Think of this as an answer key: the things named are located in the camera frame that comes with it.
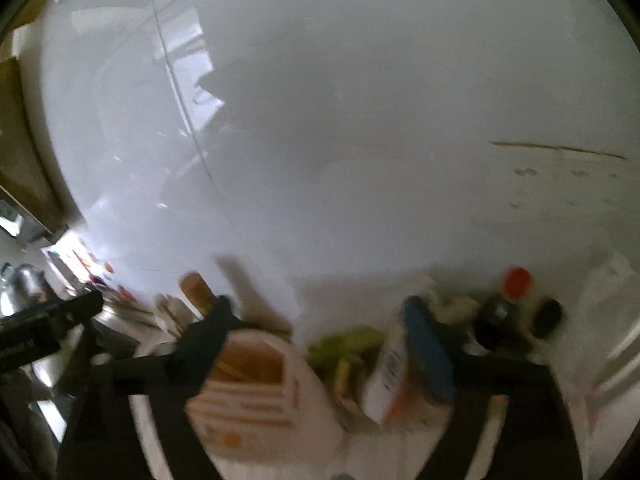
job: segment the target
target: kettle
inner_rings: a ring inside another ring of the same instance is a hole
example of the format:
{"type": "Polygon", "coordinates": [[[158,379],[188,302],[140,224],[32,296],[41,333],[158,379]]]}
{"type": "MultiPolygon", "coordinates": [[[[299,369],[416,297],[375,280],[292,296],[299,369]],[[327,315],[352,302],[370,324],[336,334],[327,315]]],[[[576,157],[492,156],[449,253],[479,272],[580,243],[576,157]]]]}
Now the kettle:
{"type": "Polygon", "coordinates": [[[55,300],[58,295],[44,277],[44,272],[30,264],[13,268],[5,263],[0,270],[0,319],[39,303],[55,300]]]}

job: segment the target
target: bottle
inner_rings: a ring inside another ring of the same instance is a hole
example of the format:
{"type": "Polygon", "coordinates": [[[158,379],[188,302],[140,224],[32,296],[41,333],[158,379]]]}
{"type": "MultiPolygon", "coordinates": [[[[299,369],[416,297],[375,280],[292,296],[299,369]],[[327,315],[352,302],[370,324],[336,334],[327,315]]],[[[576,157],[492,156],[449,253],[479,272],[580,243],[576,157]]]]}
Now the bottle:
{"type": "Polygon", "coordinates": [[[533,276],[526,269],[512,267],[508,270],[500,294],[484,302],[478,318],[474,321],[476,341],[489,351],[494,351],[505,339],[516,333],[520,300],[531,290],[533,276]]]}
{"type": "Polygon", "coordinates": [[[180,290],[204,316],[218,298],[199,272],[188,272],[180,279],[180,290]]]}
{"type": "Polygon", "coordinates": [[[397,313],[362,393],[362,411],[384,425],[404,409],[408,380],[408,353],[402,311],[397,313]]]}

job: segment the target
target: refrigerator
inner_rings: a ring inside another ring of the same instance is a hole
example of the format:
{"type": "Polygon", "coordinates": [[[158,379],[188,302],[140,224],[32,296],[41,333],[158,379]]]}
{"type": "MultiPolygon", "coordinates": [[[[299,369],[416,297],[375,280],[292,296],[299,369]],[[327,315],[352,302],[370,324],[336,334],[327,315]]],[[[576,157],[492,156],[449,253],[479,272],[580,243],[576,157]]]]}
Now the refrigerator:
{"type": "Polygon", "coordinates": [[[525,267],[566,308],[558,369],[623,381],[593,410],[597,388],[566,391],[585,478],[614,463],[640,419],[640,308],[578,298],[611,258],[640,268],[625,0],[44,0],[17,30],[66,222],[141,304],[197,269],[304,346],[384,326],[427,280],[493,290],[525,267]]]}

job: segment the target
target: red bottle cap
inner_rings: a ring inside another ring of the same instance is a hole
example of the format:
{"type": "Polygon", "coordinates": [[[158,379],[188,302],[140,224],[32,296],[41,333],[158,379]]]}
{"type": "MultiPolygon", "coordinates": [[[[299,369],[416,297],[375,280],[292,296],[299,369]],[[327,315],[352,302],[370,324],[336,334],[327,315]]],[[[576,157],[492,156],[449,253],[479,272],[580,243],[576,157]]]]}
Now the red bottle cap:
{"type": "Polygon", "coordinates": [[[533,276],[527,269],[512,267],[504,277],[502,293],[508,300],[524,298],[533,286],[533,276]]]}

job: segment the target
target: stainless steel pot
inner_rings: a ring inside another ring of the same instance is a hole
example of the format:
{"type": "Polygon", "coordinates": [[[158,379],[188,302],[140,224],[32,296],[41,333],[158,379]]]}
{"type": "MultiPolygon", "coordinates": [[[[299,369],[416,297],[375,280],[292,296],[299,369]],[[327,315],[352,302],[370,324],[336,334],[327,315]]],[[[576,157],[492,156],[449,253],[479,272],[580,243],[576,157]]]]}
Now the stainless steel pot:
{"type": "Polygon", "coordinates": [[[4,264],[0,270],[0,318],[11,316],[58,296],[36,267],[23,264],[15,269],[4,264]]]}

